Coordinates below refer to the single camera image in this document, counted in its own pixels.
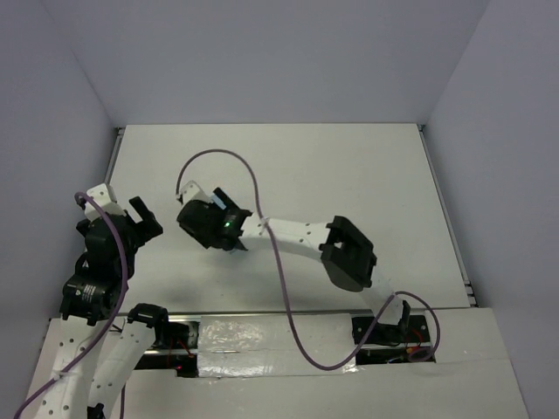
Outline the blue plastic bin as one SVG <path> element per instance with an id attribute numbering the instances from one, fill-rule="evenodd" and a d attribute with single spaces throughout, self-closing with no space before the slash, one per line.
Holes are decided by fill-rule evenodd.
<path id="1" fill-rule="evenodd" d="M 231 210 L 238 208 L 237 204 L 233 202 L 232 199 L 221 188 L 215 188 L 210 199 L 221 210 Z"/>

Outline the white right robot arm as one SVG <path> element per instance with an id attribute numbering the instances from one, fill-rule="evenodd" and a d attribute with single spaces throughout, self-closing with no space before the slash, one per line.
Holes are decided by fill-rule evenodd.
<path id="1" fill-rule="evenodd" d="M 334 286 L 360 294 L 380 318 L 384 337 L 378 342 L 395 343 L 407 333 L 409 303 L 393 294 L 377 270 L 374 245 L 344 216 L 328 223 L 300 223 L 260 217 L 235 204 L 192 199 L 176 220 L 205 249 L 256 251 L 270 245 L 279 252 L 320 262 Z"/>

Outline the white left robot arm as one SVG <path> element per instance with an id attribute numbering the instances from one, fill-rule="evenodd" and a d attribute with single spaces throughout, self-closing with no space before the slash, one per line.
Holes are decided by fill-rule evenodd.
<path id="1" fill-rule="evenodd" d="M 62 290 L 59 345 L 50 379 L 23 402 L 16 417 L 38 402 L 37 418 L 108 418 L 140 358 L 169 322 L 165 308 L 136 305 L 112 352 L 99 360 L 135 273 L 136 253 L 163 228 L 138 196 L 129 202 L 139 221 L 107 194 L 78 192 L 74 198 L 86 213 L 76 226 L 85 250 Z"/>

